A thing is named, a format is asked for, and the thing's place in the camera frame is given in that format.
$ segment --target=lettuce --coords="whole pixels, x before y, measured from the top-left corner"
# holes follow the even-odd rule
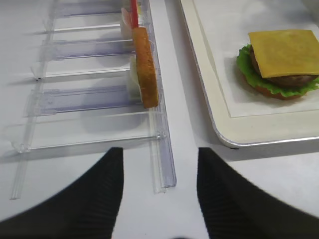
[[[298,88],[281,88],[272,84],[270,81],[263,79],[255,70],[251,58],[249,55],[250,44],[244,46],[239,50],[239,56],[237,57],[237,66],[240,71],[245,75],[246,80],[249,85],[252,87],[260,86],[267,88],[272,94],[281,93],[284,97],[295,96],[295,95],[304,95],[308,91],[313,91],[318,89],[317,84],[319,83],[319,77],[317,77],[312,82],[308,83],[305,86]]]

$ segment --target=burger patty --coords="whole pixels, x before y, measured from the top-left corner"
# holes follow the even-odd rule
[[[250,58],[253,66],[258,74],[261,76],[260,69],[256,60],[256,56],[253,47],[250,47]],[[277,86],[281,87],[301,87],[319,77],[318,75],[299,75],[299,76],[280,76],[267,78],[265,80],[271,81]]]

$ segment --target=red stick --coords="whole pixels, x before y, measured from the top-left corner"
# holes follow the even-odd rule
[[[136,28],[136,27],[139,27],[137,0],[131,0],[131,8],[132,8],[132,28]]]

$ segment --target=white table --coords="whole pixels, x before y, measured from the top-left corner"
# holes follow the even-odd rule
[[[25,99],[34,87],[29,67],[37,57],[34,47],[43,37],[32,34],[42,30],[36,16],[41,1],[0,2],[1,128],[23,116]],[[114,238],[208,238],[196,194],[197,148],[201,146],[212,147],[230,166],[274,197],[319,216],[318,143],[240,150],[222,146],[211,127],[178,1],[150,2],[178,183],[167,193],[155,195],[148,146],[125,149],[125,186]],[[16,19],[10,27],[9,19]],[[0,153],[0,221],[52,197],[102,156],[31,160],[22,198],[10,201],[18,156],[5,140],[0,141]]]

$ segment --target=cheese slice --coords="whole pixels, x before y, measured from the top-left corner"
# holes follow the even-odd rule
[[[263,78],[319,75],[319,42],[311,30],[249,33]]]

